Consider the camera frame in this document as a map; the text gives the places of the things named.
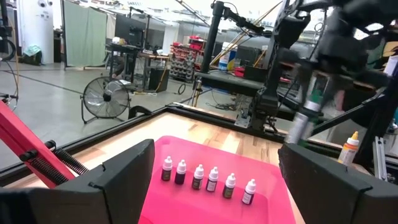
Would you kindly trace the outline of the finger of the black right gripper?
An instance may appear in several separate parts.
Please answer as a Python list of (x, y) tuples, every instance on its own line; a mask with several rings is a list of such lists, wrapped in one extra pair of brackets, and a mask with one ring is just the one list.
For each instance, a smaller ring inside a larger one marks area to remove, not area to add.
[(344, 84), (345, 79), (342, 78), (340, 75), (331, 75), (323, 92), (321, 105), (325, 106), (329, 101), (331, 101), (336, 93), (344, 87)]
[(295, 69), (297, 72), (296, 78), (300, 84), (300, 88), (302, 89), (300, 93), (300, 104), (303, 105), (307, 98), (310, 80), (314, 72), (313, 63), (308, 60), (303, 60), (296, 64)]

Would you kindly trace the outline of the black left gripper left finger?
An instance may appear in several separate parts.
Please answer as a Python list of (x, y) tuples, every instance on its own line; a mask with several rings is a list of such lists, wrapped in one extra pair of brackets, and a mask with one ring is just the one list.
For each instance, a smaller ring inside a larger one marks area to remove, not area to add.
[(145, 139), (54, 189), (1, 189), (1, 223), (137, 223), (154, 157)]

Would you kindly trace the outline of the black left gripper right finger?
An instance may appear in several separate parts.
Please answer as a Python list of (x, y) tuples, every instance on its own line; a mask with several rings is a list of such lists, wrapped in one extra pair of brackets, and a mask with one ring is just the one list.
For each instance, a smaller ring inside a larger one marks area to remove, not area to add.
[(296, 144), (284, 144), (278, 154), (306, 223), (397, 224), (396, 185)]

